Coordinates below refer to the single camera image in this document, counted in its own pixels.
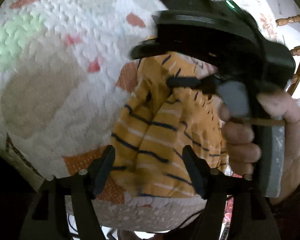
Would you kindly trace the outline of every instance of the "cable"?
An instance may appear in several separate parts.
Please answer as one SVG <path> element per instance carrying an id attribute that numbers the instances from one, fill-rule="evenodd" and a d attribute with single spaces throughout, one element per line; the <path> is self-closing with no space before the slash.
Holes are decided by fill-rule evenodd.
<path id="1" fill-rule="evenodd" d="M 110 231 L 107 233 L 107 237 L 109 238 L 109 240 L 116 240 L 116 238 L 113 236 L 115 230 L 116 229 L 111 228 Z"/>
<path id="2" fill-rule="evenodd" d="M 229 196 L 227 197 L 227 201 L 230 200 L 231 198 L 232 198 L 232 195 L 229 195 Z M 187 217 L 187 218 L 185 219 L 185 221 L 183 221 L 183 222 L 182 222 L 177 228 L 175 228 L 175 229 L 180 228 L 180 227 L 183 226 L 190 218 L 194 217 L 195 215 L 200 214 L 202 211 L 204 211 L 204 209 L 201 209 L 201 210 L 199 210 L 199 211 L 193 213 L 192 215 L 190 215 L 189 217 Z"/>
<path id="3" fill-rule="evenodd" d="M 187 218 L 185 219 L 185 221 L 183 221 L 176 229 L 178 229 L 178 228 L 180 228 L 181 226 L 183 226 L 190 218 L 194 217 L 194 216 L 197 215 L 197 214 L 200 214 L 202 211 L 204 211 L 204 209 L 201 209 L 201 210 L 199 210 L 199 211 L 193 213 L 193 214 L 190 215 L 189 217 L 187 217 Z"/>
<path id="4" fill-rule="evenodd" d="M 75 232 L 78 232 L 78 230 L 76 230 L 72 225 L 71 225 L 71 223 L 70 223 L 70 214 L 68 213 L 68 224 L 69 224 L 69 226 L 72 228 L 72 230 L 74 230 Z"/>
<path id="5" fill-rule="evenodd" d="M 74 234 L 74 233 L 70 233 L 70 236 L 71 236 L 72 240 L 74 240 L 74 239 L 73 239 L 74 237 L 75 237 L 75 238 L 79 238 L 79 235 Z"/>

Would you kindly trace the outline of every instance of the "pink pattern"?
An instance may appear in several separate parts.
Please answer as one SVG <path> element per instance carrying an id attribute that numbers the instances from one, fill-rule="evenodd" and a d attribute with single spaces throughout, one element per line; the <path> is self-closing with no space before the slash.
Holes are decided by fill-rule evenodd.
<path id="1" fill-rule="evenodd" d="M 81 42 L 82 42 L 82 39 L 80 38 L 79 35 L 75 35 L 75 36 L 71 36 L 70 34 L 66 35 L 65 44 L 67 46 L 78 44 L 78 43 L 81 43 Z"/>
<path id="2" fill-rule="evenodd" d="M 100 71 L 100 65 L 104 62 L 104 58 L 102 56 L 98 56 L 93 62 L 90 63 L 88 68 L 88 73 L 96 73 Z"/>
<path id="3" fill-rule="evenodd" d="M 231 175 L 235 178 L 242 178 L 242 176 L 235 174 L 234 172 Z M 230 198 L 227 202 L 227 206 L 225 208 L 225 217 L 223 218 L 223 222 L 230 223 L 232 217 L 232 210 L 233 210 L 233 198 Z"/>
<path id="4" fill-rule="evenodd" d="M 269 22 L 267 18 L 264 16 L 263 13 L 260 13 L 260 22 L 263 23 L 263 29 L 267 30 L 268 35 L 270 38 L 274 38 L 276 40 L 276 34 L 274 33 L 273 24 L 271 22 L 271 18 L 269 19 Z"/>
<path id="5" fill-rule="evenodd" d="M 134 13 L 128 14 L 126 17 L 126 20 L 132 26 L 139 26 L 140 28 L 146 27 L 145 22 L 140 17 L 135 15 Z"/>

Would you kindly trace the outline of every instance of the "bedspread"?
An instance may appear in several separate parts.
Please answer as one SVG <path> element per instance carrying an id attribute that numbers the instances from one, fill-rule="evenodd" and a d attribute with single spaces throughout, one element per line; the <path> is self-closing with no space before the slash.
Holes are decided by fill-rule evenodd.
<path id="1" fill-rule="evenodd" d="M 155 34 L 151 15 L 165 9 L 159 0 L 2 4 L 0 155 L 35 189 L 50 174 L 87 168 L 110 143 L 137 85 L 129 50 Z M 143 231 L 175 228 L 204 204 L 199 197 L 131 197 L 111 178 L 93 202 L 101 225 Z"/>

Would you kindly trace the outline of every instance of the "clamp jaw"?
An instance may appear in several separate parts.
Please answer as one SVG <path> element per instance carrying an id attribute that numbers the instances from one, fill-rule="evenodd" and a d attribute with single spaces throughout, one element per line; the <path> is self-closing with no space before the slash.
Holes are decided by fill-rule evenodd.
<path id="1" fill-rule="evenodd" d="M 210 169 L 189 145 L 184 147 L 182 156 L 196 193 L 208 200 L 191 240 L 219 239 L 228 195 L 234 198 L 229 240 L 280 240 L 270 207 L 253 180 L 225 176 L 218 169 Z M 114 148 L 108 146 L 87 170 L 66 178 L 46 179 L 30 205 L 19 240 L 72 239 L 66 195 L 71 195 L 80 239 L 105 240 L 91 200 L 103 191 L 114 157 Z"/>
<path id="2" fill-rule="evenodd" d="M 167 85 L 190 87 L 204 94 L 218 94 L 234 118 L 273 121 L 258 103 L 260 92 L 284 89 L 292 78 L 295 62 L 282 44 L 266 40 L 253 17 L 226 0 L 229 10 L 222 14 L 193 11 L 162 11 L 155 18 L 157 37 L 143 41 L 131 51 L 133 59 L 176 51 L 218 68 L 212 76 L 171 77 Z M 253 179 L 266 197 L 280 193 L 284 162 L 284 122 L 254 125 L 254 143 L 262 157 Z"/>

